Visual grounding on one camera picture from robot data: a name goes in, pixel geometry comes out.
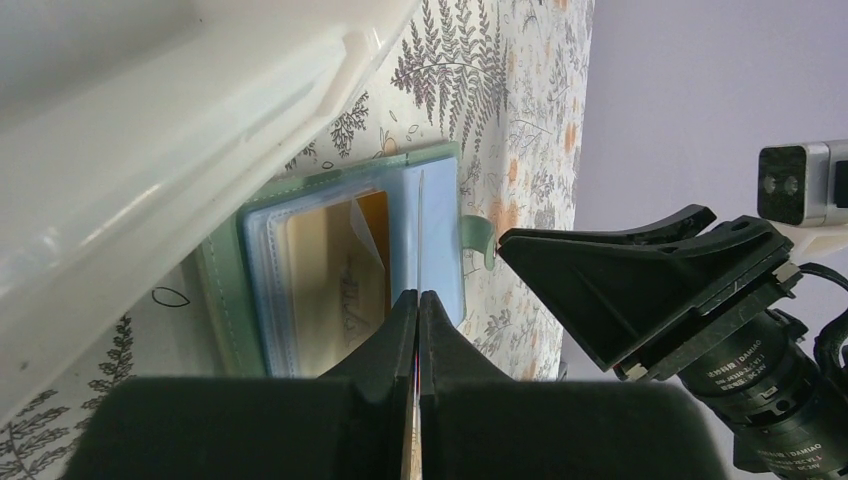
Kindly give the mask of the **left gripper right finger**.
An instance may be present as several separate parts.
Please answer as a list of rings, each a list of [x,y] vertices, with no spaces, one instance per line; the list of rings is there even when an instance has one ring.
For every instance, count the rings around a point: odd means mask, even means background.
[[[663,384],[516,381],[420,297],[427,479],[721,479],[695,404]]]

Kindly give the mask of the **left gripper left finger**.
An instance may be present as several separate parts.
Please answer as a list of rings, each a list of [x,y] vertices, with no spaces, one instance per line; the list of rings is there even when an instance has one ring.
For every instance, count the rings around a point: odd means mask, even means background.
[[[69,479],[406,479],[419,296],[319,377],[138,378],[113,389]]]

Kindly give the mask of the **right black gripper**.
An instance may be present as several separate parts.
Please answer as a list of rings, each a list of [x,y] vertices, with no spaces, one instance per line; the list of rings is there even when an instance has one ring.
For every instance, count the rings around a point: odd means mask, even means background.
[[[582,350],[621,380],[666,380],[800,278],[794,244],[750,216],[689,205],[616,232],[511,229],[498,254]]]

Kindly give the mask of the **green card holder wallet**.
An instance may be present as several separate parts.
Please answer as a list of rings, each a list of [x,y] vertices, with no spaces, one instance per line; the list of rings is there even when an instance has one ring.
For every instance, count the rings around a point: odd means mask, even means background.
[[[463,253],[494,264],[492,223],[460,211],[455,142],[262,187],[198,247],[200,280],[226,371],[301,377],[285,226],[292,216],[368,191],[388,196],[388,315],[406,290],[434,291],[453,325],[466,315]]]

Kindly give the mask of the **white plastic card box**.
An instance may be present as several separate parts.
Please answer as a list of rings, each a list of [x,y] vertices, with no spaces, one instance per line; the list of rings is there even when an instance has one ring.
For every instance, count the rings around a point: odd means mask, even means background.
[[[1,5],[1,416],[351,103],[414,1]]]

